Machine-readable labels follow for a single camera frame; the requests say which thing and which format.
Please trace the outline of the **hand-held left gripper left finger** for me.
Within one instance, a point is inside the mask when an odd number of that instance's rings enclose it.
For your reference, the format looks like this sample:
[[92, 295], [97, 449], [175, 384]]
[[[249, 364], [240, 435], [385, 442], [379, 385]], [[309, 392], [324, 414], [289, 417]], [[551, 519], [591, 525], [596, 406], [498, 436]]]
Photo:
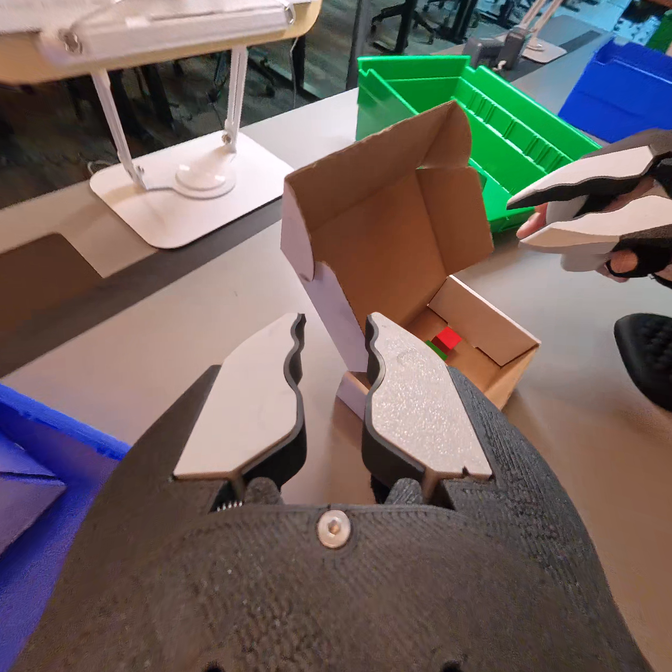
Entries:
[[278, 490], [307, 459], [302, 350], [306, 316], [286, 313], [223, 361], [178, 459], [179, 481], [226, 481], [241, 495], [266, 478]]

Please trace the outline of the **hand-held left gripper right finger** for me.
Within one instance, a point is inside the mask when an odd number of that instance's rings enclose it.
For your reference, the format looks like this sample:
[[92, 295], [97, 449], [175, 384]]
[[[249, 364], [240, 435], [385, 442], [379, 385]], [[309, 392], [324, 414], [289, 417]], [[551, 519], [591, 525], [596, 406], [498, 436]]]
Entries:
[[382, 313], [367, 316], [362, 458], [391, 489], [412, 479], [424, 501], [447, 480], [487, 482], [492, 467], [452, 374], [422, 340]]

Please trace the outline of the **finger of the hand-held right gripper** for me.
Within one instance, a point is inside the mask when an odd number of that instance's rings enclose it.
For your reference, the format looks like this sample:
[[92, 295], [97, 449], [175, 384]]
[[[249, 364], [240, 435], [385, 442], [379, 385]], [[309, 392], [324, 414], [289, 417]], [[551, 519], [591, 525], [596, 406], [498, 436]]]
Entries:
[[647, 194], [606, 212], [588, 212], [573, 220], [547, 220], [521, 240], [533, 251], [560, 256], [569, 272], [611, 271], [618, 251], [637, 257], [634, 272], [661, 272], [671, 264], [671, 201]]
[[509, 198], [507, 210], [545, 204], [547, 220], [573, 220], [631, 191], [657, 158], [657, 145], [593, 153], [534, 181]]

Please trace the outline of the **green plastic bin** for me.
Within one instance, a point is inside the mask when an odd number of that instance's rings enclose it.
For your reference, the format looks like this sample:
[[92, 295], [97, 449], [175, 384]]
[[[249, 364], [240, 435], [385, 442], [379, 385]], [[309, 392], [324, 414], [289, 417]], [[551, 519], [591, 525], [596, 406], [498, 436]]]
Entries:
[[462, 107], [493, 233], [518, 229], [533, 213], [508, 210], [510, 197], [599, 147], [467, 56], [361, 56], [357, 65], [357, 140], [446, 102]]

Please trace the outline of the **small cardboard box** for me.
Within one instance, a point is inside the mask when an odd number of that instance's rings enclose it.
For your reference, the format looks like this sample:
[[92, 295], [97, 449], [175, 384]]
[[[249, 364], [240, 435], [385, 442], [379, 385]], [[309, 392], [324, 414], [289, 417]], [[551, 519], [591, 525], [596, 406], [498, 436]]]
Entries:
[[284, 181], [281, 250], [345, 363], [337, 397], [360, 419], [372, 313], [422, 343], [454, 331], [446, 364], [499, 409], [540, 347], [456, 277], [494, 251], [471, 150], [466, 113], [451, 101]]

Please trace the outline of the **blue plastic bin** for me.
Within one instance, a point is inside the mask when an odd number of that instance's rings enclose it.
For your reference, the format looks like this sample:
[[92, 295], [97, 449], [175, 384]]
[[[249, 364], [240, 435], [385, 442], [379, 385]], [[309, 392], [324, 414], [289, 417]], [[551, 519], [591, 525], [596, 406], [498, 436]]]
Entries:
[[671, 57], [609, 40], [593, 53], [559, 117], [607, 142], [671, 130]]
[[1, 385], [1, 434], [66, 484], [66, 491], [1, 553], [1, 670], [35, 630], [93, 500], [130, 445]]

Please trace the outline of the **grey desk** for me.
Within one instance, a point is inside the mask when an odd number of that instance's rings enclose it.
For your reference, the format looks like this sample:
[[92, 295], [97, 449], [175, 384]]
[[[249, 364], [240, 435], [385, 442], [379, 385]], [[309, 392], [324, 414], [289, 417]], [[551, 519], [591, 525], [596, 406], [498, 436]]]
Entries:
[[[2, 382], [134, 443], [244, 337], [286, 311], [305, 312], [308, 458], [283, 495], [302, 505], [371, 502], [361, 421], [335, 398], [344, 363], [280, 251], [276, 211], [226, 226], [218, 247], [159, 253], [84, 183], [2, 210], [2, 248], [51, 228], [105, 279], [1, 346], [8, 354], [45, 342], [33, 348], [41, 356], [22, 356], [30, 363], [8, 364]], [[558, 257], [519, 248], [510, 232], [458, 278], [541, 341], [505, 413], [572, 499], [644, 656], [670, 671], [671, 414], [631, 382], [613, 325], [633, 313], [671, 315], [671, 291], [565, 272]]]

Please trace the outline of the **person's right hand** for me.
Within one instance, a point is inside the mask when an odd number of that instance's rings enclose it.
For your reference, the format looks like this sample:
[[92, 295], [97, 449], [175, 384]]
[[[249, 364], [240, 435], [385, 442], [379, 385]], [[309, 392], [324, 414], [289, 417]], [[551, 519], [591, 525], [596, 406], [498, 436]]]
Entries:
[[552, 202], [535, 207], [528, 221], [517, 231], [518, 240], [542, 253], [561, 256], [569, 272], [596, 271], [625, 282], [651, 276], [671, 288], [671, 206], [655, 207], [663, 225], [634, 231], [643, 206], [611, 205], [599, 212], [578, 215], [573, 201]]

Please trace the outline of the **white document stand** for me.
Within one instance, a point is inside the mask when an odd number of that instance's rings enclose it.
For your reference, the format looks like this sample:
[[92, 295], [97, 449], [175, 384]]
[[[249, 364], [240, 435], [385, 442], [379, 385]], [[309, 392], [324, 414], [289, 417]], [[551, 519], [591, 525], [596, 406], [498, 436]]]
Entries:
[[[321, 1], [172, 20], [97, 18], [55, 31], [1, 33], [1, 83], [90, 75], [120, 160], [98, 171], [94, 194], [150, 246], [177, 249], [280, 198], [290, 166], [240, 133], [248, 50], [304, 36]], [[111, 72], [231, 51], [223, 130], [133, 159]]]
[[549, 22], [561, 4], [562, 1], [533, 2], [521, 21], [515, 26], [521, 29], [526, 28], [529, 31], [529, 40], [520, 58], [525, 58], [537, 64], [548, 64], [567, 53], [564, 48], [540, 39], [541, 29]]

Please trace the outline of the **black textured pad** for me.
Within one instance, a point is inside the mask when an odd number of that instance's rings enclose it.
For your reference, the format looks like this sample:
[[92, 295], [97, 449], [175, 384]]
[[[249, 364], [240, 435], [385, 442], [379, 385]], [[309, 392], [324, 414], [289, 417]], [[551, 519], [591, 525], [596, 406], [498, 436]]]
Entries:
[[671, 411], [671, 317], [627, 315], [614, 324], [614, 337], [626, 372], [656, 406]]

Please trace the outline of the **grey metal device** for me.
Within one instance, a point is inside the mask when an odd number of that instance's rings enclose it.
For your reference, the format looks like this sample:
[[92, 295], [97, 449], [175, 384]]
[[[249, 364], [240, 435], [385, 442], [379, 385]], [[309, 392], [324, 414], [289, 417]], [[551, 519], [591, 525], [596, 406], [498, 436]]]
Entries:
[[474, 69], [483, 66], [496, 72], [510, 71], [525, 49], [529, 34], [526, 28], [515, 27], [496, 38], [472, 36], [464, 45], [462, 54], [469, 58]]

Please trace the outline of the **flat white cardboard sheet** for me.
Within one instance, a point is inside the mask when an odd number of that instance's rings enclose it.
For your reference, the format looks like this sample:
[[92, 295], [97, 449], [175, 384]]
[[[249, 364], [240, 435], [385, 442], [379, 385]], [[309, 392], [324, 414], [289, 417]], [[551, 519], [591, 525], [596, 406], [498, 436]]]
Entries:
[[1, 553], [67, 490], [66, 484], [1, 434]]

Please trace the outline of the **black office chair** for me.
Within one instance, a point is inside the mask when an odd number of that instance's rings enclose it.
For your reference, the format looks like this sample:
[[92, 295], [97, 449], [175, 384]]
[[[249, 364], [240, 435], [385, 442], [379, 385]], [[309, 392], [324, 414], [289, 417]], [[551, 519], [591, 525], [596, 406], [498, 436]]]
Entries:
[[428, 45], [435, 41], [435, 29], [417, 11], [418, 1], [403, 1], [399, 4], [383, 8], [373, 16], [370, 23], [369, 37], [374, 38], [382, 21], [399, 18], [399, 29], [394, 46], [386, 46], [379, 39], [371, 41], [371, 46], [383, 55], [403, 55], [408, 47], [408, 39], [412, 29], [421, 26], [428, 35]]

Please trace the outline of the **printed instruction sheet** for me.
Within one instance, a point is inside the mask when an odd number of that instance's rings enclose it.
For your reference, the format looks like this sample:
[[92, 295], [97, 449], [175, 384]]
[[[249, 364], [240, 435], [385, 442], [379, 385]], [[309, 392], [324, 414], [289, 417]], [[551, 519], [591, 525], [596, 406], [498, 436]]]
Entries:
[[1, 33], [55, 31], [97, 18], [140, 16], [172, 20], [266, 8], [291, 1], [2, 1]]

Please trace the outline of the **dark metal post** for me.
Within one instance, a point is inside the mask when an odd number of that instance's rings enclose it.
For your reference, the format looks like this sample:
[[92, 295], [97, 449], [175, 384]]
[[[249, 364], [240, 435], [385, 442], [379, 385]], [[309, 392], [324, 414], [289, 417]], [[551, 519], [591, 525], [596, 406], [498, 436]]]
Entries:
[[357, 88], [358, 59], [364, 54], [365, 46], [368, 40], [367, 37], [370, 30], [371, 9], [371, 1], [357, 1], [355, 19], [351, 35], [348, 72], [345, 80], [346, 91]]

